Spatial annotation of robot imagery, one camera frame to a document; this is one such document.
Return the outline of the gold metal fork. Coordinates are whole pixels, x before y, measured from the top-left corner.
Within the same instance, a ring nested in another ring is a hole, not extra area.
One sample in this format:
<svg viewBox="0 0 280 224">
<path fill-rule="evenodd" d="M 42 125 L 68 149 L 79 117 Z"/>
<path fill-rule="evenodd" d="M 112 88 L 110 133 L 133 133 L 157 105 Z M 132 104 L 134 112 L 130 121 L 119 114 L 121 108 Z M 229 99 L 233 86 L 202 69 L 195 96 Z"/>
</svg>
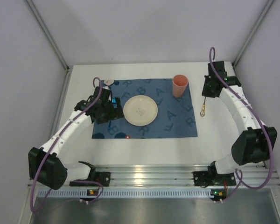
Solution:
<svg viewBox="0 0 280 224">
<path fill-rule="evenodd" d="M 202 105 L 202 108 L 201 108 L 201 111 L 200 111 L 200 116 L 201 117 L 205 116 L 205 105 L 206 105 L 206 97 L 203 100 L 203 105 Z"/>
</svg>

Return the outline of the pink plastic cup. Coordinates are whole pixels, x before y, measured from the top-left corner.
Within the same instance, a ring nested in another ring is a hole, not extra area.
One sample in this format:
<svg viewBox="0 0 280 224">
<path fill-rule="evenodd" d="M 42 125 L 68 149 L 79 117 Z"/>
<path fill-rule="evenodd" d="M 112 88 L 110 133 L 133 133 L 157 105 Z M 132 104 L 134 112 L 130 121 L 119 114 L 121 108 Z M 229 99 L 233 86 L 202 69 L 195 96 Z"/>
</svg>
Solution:
<svg viewBox="0 0 280 224">
<path fill-rule="evenodd" d="M 186 76 L 179 74 L 173 77 L 172 83 L 173 83 L 173 96 L 176 98 L 180 98 L 183 95 L 189 81 Z"/>
</svg>

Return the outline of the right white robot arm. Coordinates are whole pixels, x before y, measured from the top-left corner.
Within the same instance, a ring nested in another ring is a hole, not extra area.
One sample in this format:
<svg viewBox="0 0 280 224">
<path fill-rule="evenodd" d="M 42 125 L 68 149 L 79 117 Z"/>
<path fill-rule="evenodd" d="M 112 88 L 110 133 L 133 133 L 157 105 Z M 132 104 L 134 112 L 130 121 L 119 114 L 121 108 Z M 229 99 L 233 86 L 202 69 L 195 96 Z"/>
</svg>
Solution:
<svg viewBox="0 0 280 224">
<path fill-rule="evenodd" d="M 211 163 L 218 175 L 232 173 L 239 166 L 259 163 L 270 159 L 269 145 L 256 116 L 249 110 L 240 81 L 236 76 L 228 76 L 224 62 L 208 64 L 202 96 L 220 98 L 228 108 L 238 129 L 239 137 L 231 146 L 231 152 L 224 158 Z"/>
</svg>

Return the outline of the blue letter placemat cloth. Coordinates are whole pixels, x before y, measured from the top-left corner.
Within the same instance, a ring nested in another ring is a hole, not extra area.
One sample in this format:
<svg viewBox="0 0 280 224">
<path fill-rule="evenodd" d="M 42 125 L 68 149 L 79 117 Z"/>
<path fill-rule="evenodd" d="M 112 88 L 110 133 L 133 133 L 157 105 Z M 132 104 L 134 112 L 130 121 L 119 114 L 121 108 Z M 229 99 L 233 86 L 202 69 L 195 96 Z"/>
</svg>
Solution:
<svg viewBox="0 0 280 224">
<path fill-rule="evenodd" d="M 171 78 L 104 80 L 115 97 L 120 97 L 122 105 L 134 96 L 152 98 L 158 114 L 155 120 L 145 126 L 130 124 L 126 118 L 103 124 L 94 124 L 93 139 L 155 139 L 197 137 L 195 115 L 189 87 L 180 98 L 173 96 Z"/>
</svg>

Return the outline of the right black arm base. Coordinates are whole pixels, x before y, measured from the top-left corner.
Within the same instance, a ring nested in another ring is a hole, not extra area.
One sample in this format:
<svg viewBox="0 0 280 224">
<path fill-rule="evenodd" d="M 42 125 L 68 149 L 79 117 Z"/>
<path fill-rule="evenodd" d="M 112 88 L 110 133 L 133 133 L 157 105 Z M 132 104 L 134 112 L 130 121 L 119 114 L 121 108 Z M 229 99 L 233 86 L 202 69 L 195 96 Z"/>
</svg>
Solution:
<svg viewBox="0 0 280 224">
<path fill-rule="evenodd" d="M 236 186 L 233 173 L 212 176 L 208 171 L 193 172 L 194 185 L 202 188 L 208 186 Z"/>
</svg>

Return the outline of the cream round plate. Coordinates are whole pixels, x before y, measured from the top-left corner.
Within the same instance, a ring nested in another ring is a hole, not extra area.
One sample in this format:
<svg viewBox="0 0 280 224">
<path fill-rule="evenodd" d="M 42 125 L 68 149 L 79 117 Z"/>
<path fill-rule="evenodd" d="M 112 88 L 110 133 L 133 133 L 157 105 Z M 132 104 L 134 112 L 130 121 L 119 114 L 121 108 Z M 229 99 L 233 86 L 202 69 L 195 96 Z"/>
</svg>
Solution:
<svg viewBox="0 0 280 224">
<path fill-rule="evenodd" d="M 156 119 L 158 106 L 152 98 L 138 95 L 126 101 L 123 113 L 128 123 L 134 126 L 146 126 Z"/>
</svg>

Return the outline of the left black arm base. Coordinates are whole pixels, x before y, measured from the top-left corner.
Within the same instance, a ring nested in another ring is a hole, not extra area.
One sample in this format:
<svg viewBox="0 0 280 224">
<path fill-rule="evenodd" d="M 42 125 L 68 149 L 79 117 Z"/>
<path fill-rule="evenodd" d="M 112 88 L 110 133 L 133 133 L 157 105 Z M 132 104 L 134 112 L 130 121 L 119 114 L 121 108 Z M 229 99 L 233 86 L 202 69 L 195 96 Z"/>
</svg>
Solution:
<svg viewBox="0 0 280 224">
<path fill-rule="evenodd" d="M 111 180 L 111 172 L 101 172 L 96 171 L 95 174 L 90 175 L 86 181 L 98 182 L 103 187 L 108 187 Z M 78 183 L 77 181 L 70 182 L 71 187 L 88 187 L 88 186 L 97 186 L 94 183 Z"/>
</svg>

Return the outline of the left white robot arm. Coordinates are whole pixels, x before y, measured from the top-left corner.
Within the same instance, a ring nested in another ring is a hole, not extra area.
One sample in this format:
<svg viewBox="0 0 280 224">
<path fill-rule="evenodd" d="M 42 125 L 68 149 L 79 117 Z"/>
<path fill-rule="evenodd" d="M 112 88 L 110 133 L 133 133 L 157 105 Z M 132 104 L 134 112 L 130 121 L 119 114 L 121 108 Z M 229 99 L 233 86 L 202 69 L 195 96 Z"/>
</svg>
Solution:
<svg viewBox="0 0 280 224">
<path fill-rule="evenodd" d="M 109 123 L 123 117 L 120 98 L 114 97 L 109 87 L 97 86 L 93 95 L 77 103 L 68 120 L 50 140 L 29 151 L 30 178 L 54 190 L 65 182 L 90 179 L 95 169 L 93 165 L 84 161 L 64 165 L 61 155 L 73 148 L 76 138 L 92 124 Z"/>
</svg>

